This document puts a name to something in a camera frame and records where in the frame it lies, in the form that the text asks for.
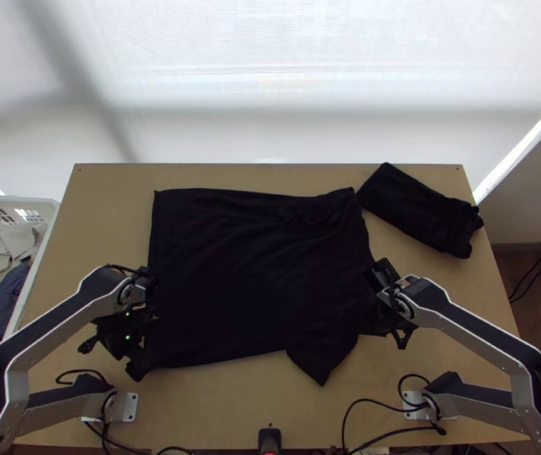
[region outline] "table surface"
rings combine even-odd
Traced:
[[[28,299],[22,325],[70,296],[99,265],[146,264],[153,191],[208,187],[314,196],[342,187],[357,189],[377,165],[76,165],[49,245]],[[430,187],[473,201],[458,165],[400,165]],[[517,334],[511,308],[484,229],[473,235],[470,259],[456,259],[401,233],[363,211],[370,248],[388,257],[401,275],[432,278],[453,301]],[[405,351],[392,338],[360,336],[350,355],[320,387],[284,351],[214,365],[160,369],[140,383],[101,346],[89,355],[77,346],[94,332],[87,326],[30,371],[32,391],[55,386],[68,369],[94,368],[120,391],[140,394],[133,423],[115,424],[111,437],[132,447],[167,445],[192,449],[256,448],[257,432],[270,422],[283,446],[340,444],[348,405],[370,397],[399,406],[398,379],[416,372],[434,379],[456,371],[466,382],[509,388],[508,376],[439,331],[416,331]],[[396,428],[416,425],[400,413],[362,403],[348,419],[346,440],[355,447]],[[465,417],[442,422],[448,434],[421,431],[383,445],[466,444],[527,438]],[[25,444],[98,447],[99,439],[77,419],[22,437]]]

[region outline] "laundry basket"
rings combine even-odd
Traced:
[[[45,235],[45,238],[42,240],[38,253],[24,286],[21,290],[21,294],[15,303],[15,308],[13,310],[13,315],[7,330],[5,331],[5,338],[11,336],[19,328],[21,322],[21,317],[24,312],[24,307],[28,295],[30,294],[30,289],[32,289],[32,284],[36,273],[38,273],[38,267],[40,260],[45,252],[47,243],[49,242],[49,237],[51,235],[51,230],[53,229],[53,224],[55,223],[55,216],[59,210],[59,202],[53,199],[37,199],[31,197],[16,197],[16,196],[0,196],[0,225],[3,224],[23,224],[30,223],[33,221],[44,221],[49,229]]]

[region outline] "black garment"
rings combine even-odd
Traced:
[[[384,163],[357,192],[360,204],[414,239],[466,259],[474,231],[483,226],[479,208],[445,197]]]
[[[315,197],[232,190],[155,192],[136,378],[286,349],[323,385],[365,329],[373,259],[352,188]]]

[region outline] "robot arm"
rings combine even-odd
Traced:
[[[420,391],[429,404],[423,417],[436,422],[462,415],[508,428],[529,435],[541,453],[541,352],[453,303],[432,280],[399,279],[386,259],[376,263],[372,276],[377,304],[414,327],[439,329],[511,378],[511,391],[503,391],[467,384],[446,372]]]
[[[76,293],[0,343],[0,453],[17,436],[76,416],[97,418],[103,412],[107,421],[116,421],[130,408],[125,420],[133,420],[137,396],[117,395],[102,378],[79,375],[70,387],[35,394],[28,387],[28,370],[84,325],[145,302],[153,287],[146,270],[127,276],[118,269],[96,268]]]
[[[457,373],[447,372],[419,391],[429,407],[411,415],[434,422],[466,415],[527,434],[541,451],[541,352],[456,305],[428,278],[400,279],[386,259],[374,265],[368,278],[378,297],[373,304],[376,334],[392,333],[404,349],[415,328],[437,328],[511,377],[511,391],[503,391],[466,384]],[[97,334],[80,352],[101,341],[117,359],[137,356],[153,320],[145,309],[134,307],[145,303],[154,285],[145,268],[97,268],[74,295],[0,343],[0,453],[17,436],[76,416],[133,420],[137,395],[118,395],[103,378],[80,375],[70,387],[30,394],[27,372],[89,322],[97,325]],[[406,337],[399,338],[398,330]]]

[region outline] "black t-shirt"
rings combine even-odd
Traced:
[[[366,331],[373,258],[352,188],[157,191],[148,260],[143,374],[286,349],[324,384]]]

